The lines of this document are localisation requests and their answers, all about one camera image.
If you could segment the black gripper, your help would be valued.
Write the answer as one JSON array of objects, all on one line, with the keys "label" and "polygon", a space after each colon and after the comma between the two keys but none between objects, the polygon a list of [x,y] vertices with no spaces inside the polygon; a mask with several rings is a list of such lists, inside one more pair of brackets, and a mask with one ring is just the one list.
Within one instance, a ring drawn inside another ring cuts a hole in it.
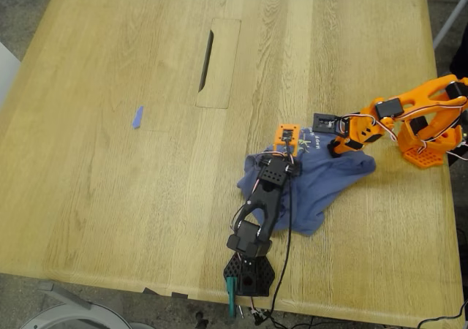
[{"label": "black gripper", "polygon": [[257,179],[274,186],[283,186],[288,178],[301,174],[302,164],[299,159],[279,154],[261,154],[258,162],[260,171]]}]

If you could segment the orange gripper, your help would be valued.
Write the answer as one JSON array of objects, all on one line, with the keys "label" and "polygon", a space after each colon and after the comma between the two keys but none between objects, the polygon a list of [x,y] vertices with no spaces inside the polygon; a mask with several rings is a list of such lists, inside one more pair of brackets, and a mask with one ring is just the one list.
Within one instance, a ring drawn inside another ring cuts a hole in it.
[{"label": "orange gripper", "polygon": [[339,135],[327,145],[333,158],[340,157],[344,152],[360,151],[385,134],[379,122],[370,115],[343,116],[338,129]]}]

